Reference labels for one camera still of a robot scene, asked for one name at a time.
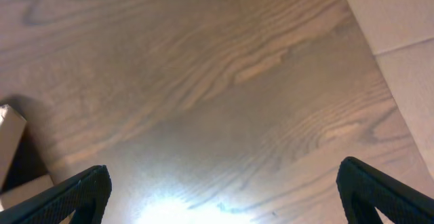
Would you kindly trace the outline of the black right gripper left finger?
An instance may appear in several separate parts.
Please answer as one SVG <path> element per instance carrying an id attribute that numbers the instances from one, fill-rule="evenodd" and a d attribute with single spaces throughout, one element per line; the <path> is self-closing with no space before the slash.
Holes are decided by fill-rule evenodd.
<path id="1" fill-rule="evenodd" d="M 72 176 L 42 193 L 1 212 L 2 224 L 58 224 L 72 215 L 71 223 L 100 224 L 112 191 L 105 165 Z"/>

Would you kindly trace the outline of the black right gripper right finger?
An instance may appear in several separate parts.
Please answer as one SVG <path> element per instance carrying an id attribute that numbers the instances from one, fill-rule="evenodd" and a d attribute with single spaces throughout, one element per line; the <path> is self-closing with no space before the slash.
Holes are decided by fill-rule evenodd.
<path id="1" fill-rule="evenodd" d="M 355 157 L 340 164 L 336 184 L 349 223 L 432 223 L 433 199 Z"/>

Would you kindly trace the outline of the cardboard box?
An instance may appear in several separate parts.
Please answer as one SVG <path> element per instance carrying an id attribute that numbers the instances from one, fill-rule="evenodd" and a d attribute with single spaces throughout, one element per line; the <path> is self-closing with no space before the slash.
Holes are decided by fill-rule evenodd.
<path id="1" fill-rule="evenodd" d="M 2 211 L 54 185 L 26 125 L 26 119 L 13 107 L 1 106 Z"/>

